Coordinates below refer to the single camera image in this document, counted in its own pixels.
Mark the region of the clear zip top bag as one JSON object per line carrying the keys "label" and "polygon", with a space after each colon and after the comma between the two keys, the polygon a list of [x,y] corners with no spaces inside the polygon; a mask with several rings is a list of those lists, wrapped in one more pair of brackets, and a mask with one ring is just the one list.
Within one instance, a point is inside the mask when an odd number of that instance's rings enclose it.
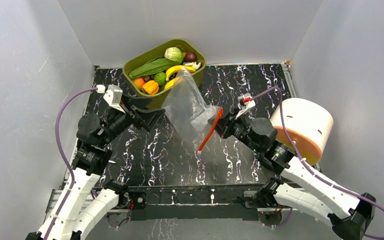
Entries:
{"label": "clear zip top bag", "polygon": [[192,74],[184,67],[176,74],[162,108],[180,138],[197,153],[210,140],[224,113],[222,107],[205,102]]}

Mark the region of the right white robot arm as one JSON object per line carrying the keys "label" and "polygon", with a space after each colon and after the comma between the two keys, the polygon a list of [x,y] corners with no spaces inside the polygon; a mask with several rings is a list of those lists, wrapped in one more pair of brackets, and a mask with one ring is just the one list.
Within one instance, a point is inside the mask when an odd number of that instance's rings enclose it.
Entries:
{"label": "right white robot arm", "polygon": [[318,171],[309,172],[308,164],[296,153],[278,141],[278,130],[267,118],[247,122],[238,111],[231,111],[214,122],[215,131],[222,138],[235,137],[257,155],[267,170],[293,181],[304,191],[284,181],[270,178],[254,195],[242,197],[247,208],[282,205],[297,209],[326,223],[343,240],[361,240],[375,212],[375,198],[364,193],[354,196],[320,180]]}

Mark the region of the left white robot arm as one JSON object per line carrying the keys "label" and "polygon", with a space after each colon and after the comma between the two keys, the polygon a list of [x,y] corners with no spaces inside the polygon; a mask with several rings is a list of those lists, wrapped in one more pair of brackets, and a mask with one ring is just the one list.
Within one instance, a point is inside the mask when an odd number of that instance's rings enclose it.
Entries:
{"label": "left white robot arm", "polygon": [[73,161],[69,162],[60,138],[60,120],[71,96],[60,108],[55,120],[55,139],[61,157],[69,171],[68,181],[51,213],[28,240],[83,240],[110,209],[124,208],[130,201],[128,186],[110,180],[98,196],[83,207],[94,185],[102,177],[113,154],[108,145],[130,126],[150,131],[164,114],[162,108],[148,108],[151,97],[131,97],[107,90],[103,98],[108,104],[106,117],[84,114],[77,124],[77,145]]}

